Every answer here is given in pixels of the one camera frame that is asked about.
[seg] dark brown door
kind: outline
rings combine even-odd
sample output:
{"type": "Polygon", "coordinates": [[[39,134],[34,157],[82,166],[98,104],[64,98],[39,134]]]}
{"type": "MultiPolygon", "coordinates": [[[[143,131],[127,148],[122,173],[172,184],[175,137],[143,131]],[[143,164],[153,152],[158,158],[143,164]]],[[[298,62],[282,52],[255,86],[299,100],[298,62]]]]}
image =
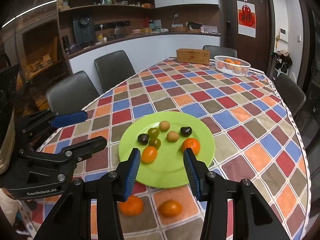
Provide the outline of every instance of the dark brown door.
{"type": "Polygon", "coordinates": [[[224,38],[227,48],[235,49],[238,58],[251,64],[251,67],[267,72],[270,54],[270,20],[268,0],[247,0],[255,6],[255,38],[238,34],[237,1],[223,0],[224,38]]]}

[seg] white plastic basket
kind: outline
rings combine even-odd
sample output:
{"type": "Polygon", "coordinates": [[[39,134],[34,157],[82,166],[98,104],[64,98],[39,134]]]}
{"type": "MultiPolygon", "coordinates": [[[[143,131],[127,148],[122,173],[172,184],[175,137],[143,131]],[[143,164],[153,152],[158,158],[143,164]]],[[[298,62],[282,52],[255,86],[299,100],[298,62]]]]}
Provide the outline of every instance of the white plastic basket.
{"type": "Polygon", "coordinates": [[[251,67],[251,65],[248,62],[235,57],[215,56],[214,60],[215,60],[215,67],[217,70],[225,74],[229,74],[237,77],[246,76],[248,74],[249,67],[251,67]],[[241,62],[241,65],[224,62],[224,60],[227,58],[233,61],[238,60],[241,62]]]}

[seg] dining table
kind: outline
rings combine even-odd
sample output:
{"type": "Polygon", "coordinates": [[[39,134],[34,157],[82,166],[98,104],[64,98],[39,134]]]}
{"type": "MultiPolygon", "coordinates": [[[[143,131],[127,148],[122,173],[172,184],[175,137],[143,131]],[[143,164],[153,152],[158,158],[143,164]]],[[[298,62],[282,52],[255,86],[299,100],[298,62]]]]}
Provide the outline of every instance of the dining table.
{"type": "MultiPolygon", "coordinates": [[[[225,179],[247,178],[271,206],[289,237],[301,239],[308,224],[311,180],[305,148],[290,110],[273,82],[250,68],[244,77],[221,73],[210,65],[179,63],[168,58],[130,77],[87,105],[85,122],[58,129],[40,151],[55,154],[63,147],[103,136],[107,147],[79,162],[74,178],[99,179],[119,164],[119,142],[130,125],[163,111],[190,114],[210,130],[215,153],[210,171],[225,179]]],[[[154,188],[135,182],[133,195],[144,203],[141,214],[119,213],[125,239],[195,240],[201,235],[206,202],[198,202],[189,185],[154,188]],[[176,200],[182,212],[163,217],[158,207],[176,200]]],[[[37,208],[20,208],[34,236],[60,196],[38,199],[37,208]]],[[[91,234],[97,239],[96,200],[91,205],[91,234]]],[[[228,200],[227,239],[233,235],[233,202],[228,200]]]]}

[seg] green plate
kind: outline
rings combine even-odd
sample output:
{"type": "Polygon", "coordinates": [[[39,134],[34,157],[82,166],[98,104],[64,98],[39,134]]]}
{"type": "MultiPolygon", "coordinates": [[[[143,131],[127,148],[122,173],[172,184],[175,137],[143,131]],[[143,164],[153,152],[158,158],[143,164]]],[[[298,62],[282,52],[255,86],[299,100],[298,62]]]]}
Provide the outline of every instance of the green plate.
{"type": "Polygon", "coordinates": [[[180,133],[180,127],[190,126],[192,128],[191,138],[200,143],[200,152],[196,156],[207,166],[210,165],[214,155],[214,139],[209,128],[199,119],[192,115],[180,112],[160,112],[147,115],[133,123],[124,133],[119,145],[120,161],[126,161],[132,148],[138,148],[142,154],[146,146],[138,143],[137,138],[141,133],[147,133],[151,127],[159,127],[161,121],[168,121],[170,129],[161,132],[158,138],[161,140],[161,147],[158,149],[156,159],[145,164],[141,162],[137,181],[151,187],[171,188],[188,184],[188,178],[183,165],[183,153],[180,150],[181,144],[186,139],[180,135],[176,142],[168,142],[166,139],[169,131],[180,133]]]}

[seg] light strip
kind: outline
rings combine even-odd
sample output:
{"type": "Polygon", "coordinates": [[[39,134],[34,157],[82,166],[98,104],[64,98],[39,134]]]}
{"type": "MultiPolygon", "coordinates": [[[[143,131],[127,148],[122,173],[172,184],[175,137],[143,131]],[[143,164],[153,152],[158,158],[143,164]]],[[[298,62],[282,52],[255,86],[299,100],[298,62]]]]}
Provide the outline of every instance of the light strip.
{"type": "Polygon", "coordinates": [[[40,4],[40,5],[36,6],[36,7],[33,7],[33,8],[31,8],[31,9],[29,9],[29,10],[27,10],[27,11],[25,11],[25,12],[19,14],[19,15],[17,15],[16,17],[12,18],[10,21],[6,22],[4,25],[2,25],[2,28],[3,28],[4,26],[6,26],[8,23],[12,22],[14,19],[20,17],[21,15],[24,15],[25,13],[28,13],[28,12],[34,10],[34,9],[37,9],[37,8],[39,8],[39,7],[41,7],[41,6],[44,6],[44,5],[47,5],[47,4],[49,4],[49,3],[53,3],[53,2],[56,2],[56,1],[57,1],[57,0],[53,0],[53,1],[50,1],[50,2],[46,2],[46,3],[40,4]]]}

